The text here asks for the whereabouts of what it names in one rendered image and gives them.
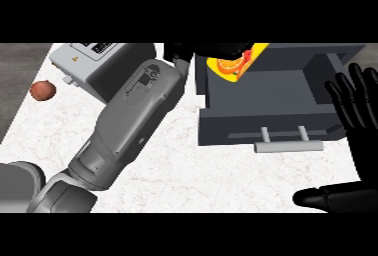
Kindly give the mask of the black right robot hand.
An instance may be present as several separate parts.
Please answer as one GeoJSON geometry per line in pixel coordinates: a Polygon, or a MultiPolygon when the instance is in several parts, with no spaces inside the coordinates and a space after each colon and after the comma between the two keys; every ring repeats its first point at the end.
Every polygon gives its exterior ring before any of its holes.
{"type": "Polygon", "coordinates": [[[378,71],[348,65],[348,74],[324,82],[340,120],[360,180],[293,193],[299,207],[327,213],[378,214],[378,71]]]}

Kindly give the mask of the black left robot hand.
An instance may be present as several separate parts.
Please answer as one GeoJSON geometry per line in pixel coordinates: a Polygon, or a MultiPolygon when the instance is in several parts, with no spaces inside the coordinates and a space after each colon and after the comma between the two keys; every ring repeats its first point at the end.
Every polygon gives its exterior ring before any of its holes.
{"type": "Polygon", "coordinates": [[[188,64],[194,55],[236,60],[252,46],[252,43],[165,43],[162,58],[174,65],[188,64]]]}

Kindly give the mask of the yellow cup with orange print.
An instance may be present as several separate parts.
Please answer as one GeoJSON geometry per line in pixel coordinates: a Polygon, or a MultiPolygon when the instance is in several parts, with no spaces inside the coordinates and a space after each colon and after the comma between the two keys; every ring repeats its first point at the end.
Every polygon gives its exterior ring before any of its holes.
{"type": "Polygon", "coordinates": [[[236,60],[206,58],[208,68],[225,81],[237,82],[267,46],[268,43],[255,43],[236,60]]]}

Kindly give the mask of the dark grey open drawer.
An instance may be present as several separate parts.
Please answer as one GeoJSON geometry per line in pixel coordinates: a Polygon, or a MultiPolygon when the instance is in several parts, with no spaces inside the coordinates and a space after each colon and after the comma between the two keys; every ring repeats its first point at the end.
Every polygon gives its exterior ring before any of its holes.
{"type": "Polygon", "coordinates": [[[345,73],[361,43],[271,43],[237,82],[225,81],[194,58],[200,117],[335,113],[324,82],[345,73]]]}

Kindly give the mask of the dark grey drawer front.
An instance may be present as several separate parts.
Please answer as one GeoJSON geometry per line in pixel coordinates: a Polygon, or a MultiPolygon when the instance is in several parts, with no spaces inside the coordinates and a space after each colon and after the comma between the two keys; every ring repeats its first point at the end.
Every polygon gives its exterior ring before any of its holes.
{"type": "Polygon", "coordinates": [[[253,144],[262,141],[261,128],[267,128],[271,142],[298,141],[298,127],[305,128],[311,140],[336,141],[345,137],[335,113],[274,116],[200,117],[197,145],[253,144]]]}

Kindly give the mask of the pale grey box appliance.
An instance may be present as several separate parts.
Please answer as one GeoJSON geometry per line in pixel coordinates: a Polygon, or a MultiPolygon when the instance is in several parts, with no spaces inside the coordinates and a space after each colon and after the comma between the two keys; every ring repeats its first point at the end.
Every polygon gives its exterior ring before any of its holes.
{"type": "Polygon", "coordinates": [[[63,82],[107,103],[140,64],[154,57],[151,43],[66,43],[48,59],[63,82]]]}

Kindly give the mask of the red-brown apple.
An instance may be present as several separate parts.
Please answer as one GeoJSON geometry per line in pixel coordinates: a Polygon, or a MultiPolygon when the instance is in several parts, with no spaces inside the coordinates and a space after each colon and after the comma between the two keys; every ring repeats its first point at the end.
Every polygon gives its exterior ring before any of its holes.
{"type": "Polygon", "coordinates": [[[36,101],[47,101],[55,94],[55,86],[48,81],[36,81],[30,85],[29,93],[36,101]]]}

